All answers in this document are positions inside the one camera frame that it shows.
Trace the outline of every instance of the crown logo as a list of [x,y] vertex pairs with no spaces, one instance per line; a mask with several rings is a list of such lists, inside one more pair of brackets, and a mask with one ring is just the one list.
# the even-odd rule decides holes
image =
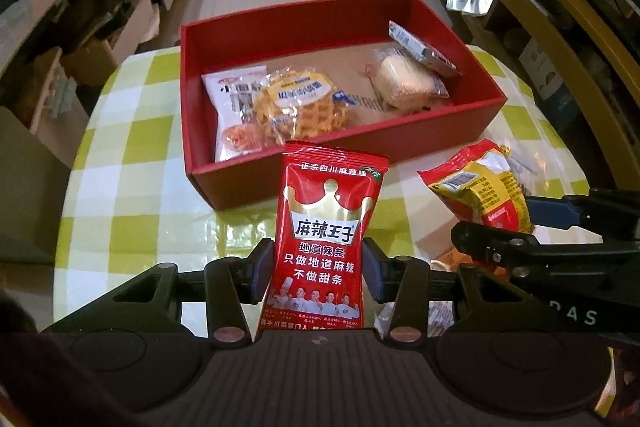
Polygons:
[[309,204],[296,200],[295,188],[284,188],[283,195],[289,204],[293,235],[296,239],[317,239],[350,245],[358,223],[373,208],[373,199],[366,196],[359,208],[349,210],[338,201],[340,196],[336,196],[338,183],[335,180],[325,181],[323,187],[324,197]]

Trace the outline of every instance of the green and white tablecloth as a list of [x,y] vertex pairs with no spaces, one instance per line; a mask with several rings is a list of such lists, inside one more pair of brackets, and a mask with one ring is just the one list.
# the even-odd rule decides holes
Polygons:
[[[586,193],[582,170],[534,105],[529,87],[486,52],[470,46],[508,97],[483,137],[509,140],[545,170],[537,195]],[[129,57],[104,86],[66,193],[54,277],[60,319],[145,269],[165,261],[202,269],[245,256],[273,237],[276,201],[214,212],[184,173],[179,48]],[[460,146],[393,166],[385,176],[367,235],[390,256],[432,259],[450,248],[455,219],[416,175]],[[542,243],[596,241],[580,229],[538,227]],[[204,306],[185,305],[183,323],[205,335]]]

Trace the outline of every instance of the red gift box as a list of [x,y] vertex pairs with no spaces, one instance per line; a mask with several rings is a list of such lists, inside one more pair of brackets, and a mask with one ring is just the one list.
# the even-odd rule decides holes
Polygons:
[[218,115],[202,75],[287,55],[389,42],[392,20],[434,46],[460,76],[446,80],[453,104],[311,141],[398,162],[476,140],[506,101],[464,43],[421,0],[316,0],[232,13],[182,27],[180,112],[184,165],[216,210],[277,196],[283,147],[214,162]]

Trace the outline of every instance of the spicy strip package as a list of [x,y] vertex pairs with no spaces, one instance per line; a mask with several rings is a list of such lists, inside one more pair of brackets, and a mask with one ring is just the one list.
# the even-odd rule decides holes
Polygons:
[[504,154],[491,140],[464,147],[442,165],[418,174],[458,219],[531,232],[520,186]]
[[258,329],[362,327],[360,244],[387,168],[384,156],[286,143],[276,259]]

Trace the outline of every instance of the waffle cookie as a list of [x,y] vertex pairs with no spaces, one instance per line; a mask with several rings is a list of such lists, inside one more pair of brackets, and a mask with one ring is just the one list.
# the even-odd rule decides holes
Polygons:
[[265,136],[278,144],[325,134],[346,120],[346,104],[334,102],[337,91],[322,73],[277,71],[255,99],[254,115]]

